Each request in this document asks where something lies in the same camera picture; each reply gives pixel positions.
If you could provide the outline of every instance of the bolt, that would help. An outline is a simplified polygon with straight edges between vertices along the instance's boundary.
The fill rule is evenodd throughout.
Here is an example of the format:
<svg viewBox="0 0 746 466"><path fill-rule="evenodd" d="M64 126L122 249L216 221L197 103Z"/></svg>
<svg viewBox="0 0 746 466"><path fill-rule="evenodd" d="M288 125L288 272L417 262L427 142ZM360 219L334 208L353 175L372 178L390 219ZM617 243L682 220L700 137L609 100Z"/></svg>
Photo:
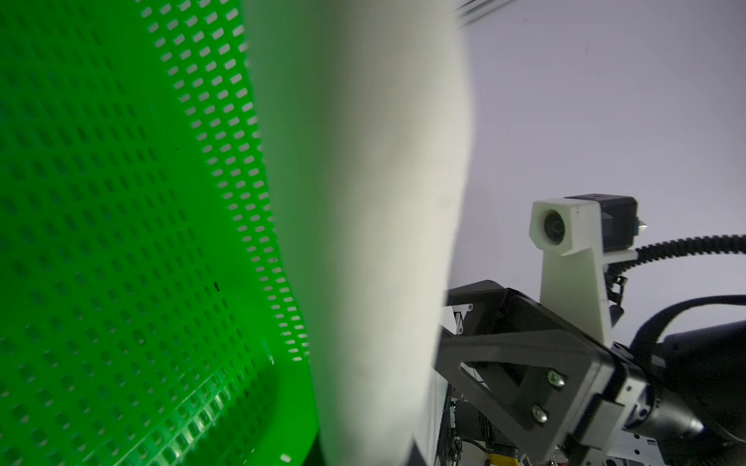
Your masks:
<svg viewBox="0 0 746 466"><path fill-rule="evenodd" d="M547 421L547 419L549 419L547 417L546 411L544 411L539 405L531 406L531 415L539 424L543 424Z"/></svg>
<svg viewBox="0 0 746 466"><path fill-rule="evenodd" d="M638 219L637 219L637 226L636 226L636 228L635 228L635 236L637 236L637 235L641 234L641 233L642 233L642 232L644 232L644 231L645 231L645 229L647 229L647 228L648 228L648 226L647 226L647 225L645 224L645 222L643 222L642 220L640 220L640 219L638 218Z"/></svg>
<svg viewBox="0 0 746 466"><path fill-rule="evenodd" d="M547 373L547 380L552 386L562 388L565 386L565 377L554 369L550 369Z"/></svg>

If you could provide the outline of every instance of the black metal bracket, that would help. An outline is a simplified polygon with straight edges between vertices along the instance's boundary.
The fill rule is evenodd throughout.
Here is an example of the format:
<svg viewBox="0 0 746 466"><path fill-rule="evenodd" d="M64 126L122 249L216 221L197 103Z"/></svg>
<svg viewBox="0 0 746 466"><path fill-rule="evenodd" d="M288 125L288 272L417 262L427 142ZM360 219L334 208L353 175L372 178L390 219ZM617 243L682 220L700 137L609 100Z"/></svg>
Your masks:
<svg viewBox="0 0 746 466"><path fill-rule="evenodd" d="M532 459L560 446L572 465L600 464L645 389L639 368L497 283L450 290L446 303L473 309L462 335L443 330L435 369Z"/></svg>

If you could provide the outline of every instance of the white wall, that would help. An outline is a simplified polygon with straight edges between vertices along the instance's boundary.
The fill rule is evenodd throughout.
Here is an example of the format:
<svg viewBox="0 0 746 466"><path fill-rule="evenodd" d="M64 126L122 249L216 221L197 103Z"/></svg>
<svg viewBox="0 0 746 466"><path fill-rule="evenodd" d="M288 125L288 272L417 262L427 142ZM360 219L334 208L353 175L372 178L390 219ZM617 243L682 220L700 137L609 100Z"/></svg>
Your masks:
<svg viewBox="0 0 746 466"><path fill-rule="evenodd" d="M451 286L486 278L538 299L534 200L633 195L636 245L746 233L746 1L517 0L465 28L477 138ZM746 257L630 271L631 341L680 300L746 292ZM700 308L682 331L746 318Z"/></svg>

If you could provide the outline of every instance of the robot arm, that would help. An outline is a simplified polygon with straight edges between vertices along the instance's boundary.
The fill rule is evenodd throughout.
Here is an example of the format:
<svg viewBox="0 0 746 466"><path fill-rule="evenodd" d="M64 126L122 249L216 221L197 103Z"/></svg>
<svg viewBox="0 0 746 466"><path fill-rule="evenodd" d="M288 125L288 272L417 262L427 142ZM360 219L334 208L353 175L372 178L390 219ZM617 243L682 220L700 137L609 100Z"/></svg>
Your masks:
<svg viewBox="0 0 746 466"><path fill-rule="evenodd" d="M559 447L573 466L603 464L620 431L650 438L647 451L633 451L640 462L655 463L646 453L657 447L670 465L746 451L746 322L655 345L683 310L744 305L746 297L681 303L644 325L631 350L612 341L620 271L656 259L630 250L638 226L633 198L536 202L530 237L544 251L540 303L488 280L448 292L447 305L472 310L459 335L444 331L436 370L479 410L483 437L499 431L536 461ZM689 250L703 252L743 253L746 238L703 239Z"/></svg>

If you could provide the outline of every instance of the camera lens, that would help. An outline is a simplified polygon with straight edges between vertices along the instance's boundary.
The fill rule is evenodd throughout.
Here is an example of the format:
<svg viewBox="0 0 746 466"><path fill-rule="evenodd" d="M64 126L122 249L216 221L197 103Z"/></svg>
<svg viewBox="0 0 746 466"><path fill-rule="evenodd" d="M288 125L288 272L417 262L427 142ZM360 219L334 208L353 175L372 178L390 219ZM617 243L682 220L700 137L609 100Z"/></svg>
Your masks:
<svg viewBox="0 0 746 466"><path fill-rule="evenodd" d="M553 210L549 212L547 218L544 220L544 233L549 238L549 241L558 245L565 238L565 222L562 221L562 216Z"/></svg>

